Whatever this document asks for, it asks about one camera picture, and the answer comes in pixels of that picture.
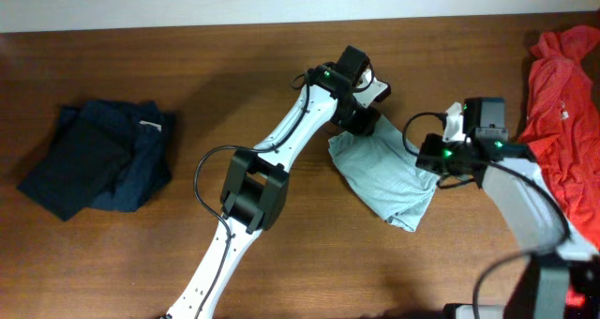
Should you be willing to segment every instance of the folded dark clothing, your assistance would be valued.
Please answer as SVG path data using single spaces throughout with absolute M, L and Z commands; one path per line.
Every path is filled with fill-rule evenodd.
M 165 148 L 173 135 L 173 114 L 163 114 L 154 102 L 91 101 L 82 109 L 65 107 L 61 110 L 55 140 L 78 119 L 94 124 L 121 144 L 128 144 L 131 153 L 131 160 L 90 207 L 136 211 L 171 181 Z
M 90 205 L 129 160 L 123 144 L 78 119 L 17 188 L 68 220 Z

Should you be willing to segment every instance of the brown table surface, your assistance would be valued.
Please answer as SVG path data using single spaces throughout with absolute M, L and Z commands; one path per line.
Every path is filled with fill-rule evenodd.
M 594 13 L 0 35 L 0 309 L 7 318 L 152 318 L 179 297 L 217 221 L 191 187 L 201 155 L 254 145 L 298 96 L 290 79 L 370 56 L 393 94 L 380 110 L 399 129 L 413 114 L 468 97 L 503 97 L 511 134 L 522 124 L 528 47 L 539 33 L 596 24 Z M 600 79 L 599 53 L 585 61 Z M 178 115 L 173 180 L 131 214 L 85 209 L 62 222 L 15 185 L 43 158 L 59 107 L 89 99 L 154 100 Z M 216 317 L 358 318 L 471 303 L 479 272 L 517 248 L 476 187 L 438 190 L 416 233 L 384 223 L 350 190 L 318 131 L 292 170 L 287 204 L 250 248 Z M 439 122 L 409 132 L 420 144 Z M 231 153 L 215 155 L 201 187 L 218 205 Z M 502 268 L 483 303 L 510 295 L 523 267 Z

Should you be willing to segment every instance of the wooden table top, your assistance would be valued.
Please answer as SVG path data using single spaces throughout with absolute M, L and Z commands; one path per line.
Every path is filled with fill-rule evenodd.
M 367 52 L 393 94 L 379 109 L 399 128 L 468 97 L 506 99 L 522 126 L 528 47 L 539 33 L 597 23 L 594 13 L 345 23 L 174 27 L 0 35 L 0 308 L 8 318 L 153 318 L 179 297 L 217 221 L 194 199 L 204 152 L 252 146 L 297 99 L 300 71 Z M 600 79 L 599 53 L 586 69 Z M 135 213 L 85 209 L 62 222 L 15 190 L 43 158 L 63 104 L 154 100 L 177 113 L 173 180 Z M 358 318 L 471 303 L 478 274 L 517 246 L 475 187 L 437 190 L 415 233 L 386 224 L 353 194 L 318 131 L 292 168 L 287 204 L 250 248 L 217 306 L 224 318 Z M 439 122 L 423 119 L 420 144 Z M 206 163 L 218 205 L 231 153 Z M 482 303 L 510 295 L 522 262 L 502 268 Z

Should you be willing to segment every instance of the white tag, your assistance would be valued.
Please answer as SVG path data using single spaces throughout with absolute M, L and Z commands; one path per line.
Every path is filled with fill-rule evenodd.
M 158 129 L 158 131 L 162 132 L 162 126 L 160 124 L 156 124 L 156 123 L 152 123 L 152 122 L 148 122 L 148 121 L 140 121 L 140 124 L 156 127 Z

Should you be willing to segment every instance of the dark blue cloth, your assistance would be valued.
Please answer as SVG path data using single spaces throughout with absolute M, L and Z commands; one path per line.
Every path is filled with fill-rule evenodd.
M 55 141 L 77 120 L 84 120 L 122 145 L 130 161 L 102 190 L 90 207 L 124 212 L 136 211 L 172 179 L 165 148 L 173 135 L 174 115 L 163 114 L 155 102 L 133 104 L 116 101 L 90 101 L 82 109 L 64 107 L 59 117 Z M 161 127 L 141 124 L 150 122 Z

